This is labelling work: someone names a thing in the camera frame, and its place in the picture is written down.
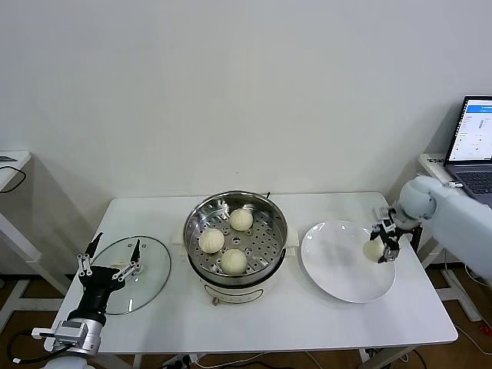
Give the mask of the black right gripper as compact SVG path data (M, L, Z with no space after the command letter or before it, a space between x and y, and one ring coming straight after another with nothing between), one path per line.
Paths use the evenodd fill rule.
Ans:
M378 259L379 264L395 261L399 256L399 240L402 236L410 236L410 245L414 251L418 249L421 241L421 223L416 221L401 220L395 214L389 215L381 222L380 227L373 227L370 233L370 241L379 236L383 241L382 255Z

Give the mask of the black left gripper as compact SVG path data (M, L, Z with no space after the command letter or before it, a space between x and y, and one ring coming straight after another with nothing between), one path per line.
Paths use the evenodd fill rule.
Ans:
M84 253L77 255L78 276L84 290L78 307L70 312L68 319L83 318L106 321L108 300L111 294L125 286L125 280L141 269L141 240L138 239L131 254L130 263L122 270L94 266L91 268L99 241L100 232L87 246Z

